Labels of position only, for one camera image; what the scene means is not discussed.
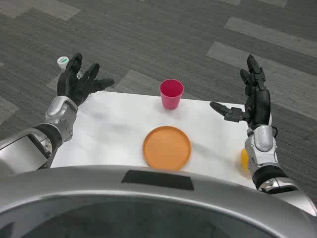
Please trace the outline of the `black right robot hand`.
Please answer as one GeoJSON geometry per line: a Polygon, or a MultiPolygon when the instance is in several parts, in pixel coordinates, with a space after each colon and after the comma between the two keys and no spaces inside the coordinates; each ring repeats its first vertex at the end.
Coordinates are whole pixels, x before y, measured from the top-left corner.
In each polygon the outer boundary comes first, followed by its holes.
{"type": "Polygon", "coordinates": [[[227,121],[245,121],[251,128],[258,125],[268,125],[271,109],[270,92],[264,85],[264,70],[258,65],[253,55],[248,56],[247,66],[248,70],[240,70],[240,76],[245,84],[245,95],[248,97],[244,104],[245,110],[228,108],[217,102],[210,102],[210,106],[227,121]]]}

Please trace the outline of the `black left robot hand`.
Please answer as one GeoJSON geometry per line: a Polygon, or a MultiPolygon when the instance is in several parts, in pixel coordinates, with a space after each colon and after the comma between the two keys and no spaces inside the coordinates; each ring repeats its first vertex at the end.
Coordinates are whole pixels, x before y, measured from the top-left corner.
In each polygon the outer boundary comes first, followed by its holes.
{"type": "Polygon", "coordinates": [[[92,64],[81,78],[77,78],[82,59],[82,55],[76,53],[68,62],[65,72],[61,74],[57,83],[57,94],[68,97],[77,106],[83,104],[89,94],[103,91],[114,84],[111,78],[96,79],[100,70],[98,63],[92,64]]]}

